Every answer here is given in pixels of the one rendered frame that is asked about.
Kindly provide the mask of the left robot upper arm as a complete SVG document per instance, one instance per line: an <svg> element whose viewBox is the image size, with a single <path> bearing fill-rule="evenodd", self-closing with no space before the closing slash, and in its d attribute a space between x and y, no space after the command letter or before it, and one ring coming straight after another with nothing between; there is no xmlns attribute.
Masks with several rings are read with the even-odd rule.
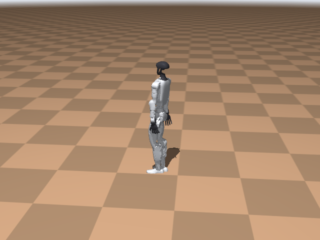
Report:
<svg viewBox="0 0 320 240"><path fill-rule="evenodd" d="M153 82L152 85L151 85L151 89L152 89L152 91L151 91L151 97L152 97L152 99L151 99L150 101L154 101L155 105L156 105L156 103L157 103L158 91L159 91L159 89L160 89L160 83L161 83L161 82L159 82L159 81L155 81L155 82Z"/></svg>

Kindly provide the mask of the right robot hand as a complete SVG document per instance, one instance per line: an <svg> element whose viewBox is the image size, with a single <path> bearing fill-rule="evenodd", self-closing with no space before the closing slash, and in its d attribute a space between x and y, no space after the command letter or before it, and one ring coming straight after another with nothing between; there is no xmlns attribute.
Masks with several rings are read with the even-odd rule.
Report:
<svg viewBox="0 0 320 240"><path fill-rule="evenodd" d="M170 115L169 115L169 109L168 109L168 113L166 113L167 114L167 119L166 119L166 121L165 121L165 125L171 125L172 124L172 121L171 121L171 117L170 117ZM164 122L164 121L163 121ZM168 124L168 122L169 122L169 124ZM170 122L171 122L171 124L170 124Z"/></svg>

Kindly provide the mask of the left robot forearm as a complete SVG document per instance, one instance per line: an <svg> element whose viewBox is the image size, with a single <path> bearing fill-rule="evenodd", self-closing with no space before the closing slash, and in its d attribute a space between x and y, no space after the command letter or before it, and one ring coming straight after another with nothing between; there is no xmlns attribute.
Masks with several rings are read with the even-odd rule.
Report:
<svg viewBox="0 0 320 240"><path fill-rule="evenodd" d="M150 109L150 121L151 123L155 123L155 118L156 118L156 106L154 101L149 102L149 109Z"/></svg>

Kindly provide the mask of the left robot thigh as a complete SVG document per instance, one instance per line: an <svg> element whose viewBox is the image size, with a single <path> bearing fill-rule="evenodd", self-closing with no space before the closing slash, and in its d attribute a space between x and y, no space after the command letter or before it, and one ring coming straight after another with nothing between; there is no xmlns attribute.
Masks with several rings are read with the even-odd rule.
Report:
<svg viewBox="0 0 320 240"><path fill-rule="evenodd" d="M158 129L160 128L161 123L162 123L161 118L157 116L156 117L156 125L157 125ZM155 146L159 145L159 146L161 146L161 150L162 150L162 144L160 142L157 142L158 133L156 133L156 134L154 132L152 133L152 129L150 130L150 127L151 127L151 122L150 122L149 128L148 128L148 135L149 135L149 141L150 141L152 148L154 149Z"/></svg>

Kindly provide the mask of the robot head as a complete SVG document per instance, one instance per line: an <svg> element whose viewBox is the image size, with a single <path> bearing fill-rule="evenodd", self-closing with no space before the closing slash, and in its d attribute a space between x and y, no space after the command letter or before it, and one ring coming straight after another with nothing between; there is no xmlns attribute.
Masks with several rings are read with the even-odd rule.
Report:
<svg viewBox="0 0 320 240"><path fill-rule="evenodd" d="M162 73L162 70L169 69L169 67L170 67L169 64L165 61L160 61L156 64L156 67L157 67L157 74L160 75L161 80L163 80L163 81L168 80L165 76L165 73ZM159 71L159 69L160 69L160 71Z"/></svg>

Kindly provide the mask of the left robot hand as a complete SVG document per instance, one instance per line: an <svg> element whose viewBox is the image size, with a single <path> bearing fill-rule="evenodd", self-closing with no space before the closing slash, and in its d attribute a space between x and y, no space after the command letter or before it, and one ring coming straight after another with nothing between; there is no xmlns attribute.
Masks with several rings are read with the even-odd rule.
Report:
<svg viewBox="0 0 320 240"><path fill-rule="evenodd" d="M154 133L154 134L157 133L157 134L158 134L158 133L160 133L160 132L159 132L158 127L157 127L157 125L156 125L156 123L157 123L157 122L156 122L156 118L154 119L154 121L155 121L155 122L151 122L151 126L150 126L150 129L149 129L149 130L151 131L151 129L152 129L152 133Z"/></svg>

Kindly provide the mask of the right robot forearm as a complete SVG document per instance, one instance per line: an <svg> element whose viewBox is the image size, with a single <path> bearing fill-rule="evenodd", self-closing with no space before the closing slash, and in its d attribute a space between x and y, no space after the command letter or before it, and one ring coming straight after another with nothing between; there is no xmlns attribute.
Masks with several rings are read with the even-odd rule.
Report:
<svg viewBox="0 0 320 240"><path fill-rule="evenodd" d="M168 113L168 103L169 103L169 98L167 99L167 103L163 105L163 108L166 111L166 113Z"/></svg>

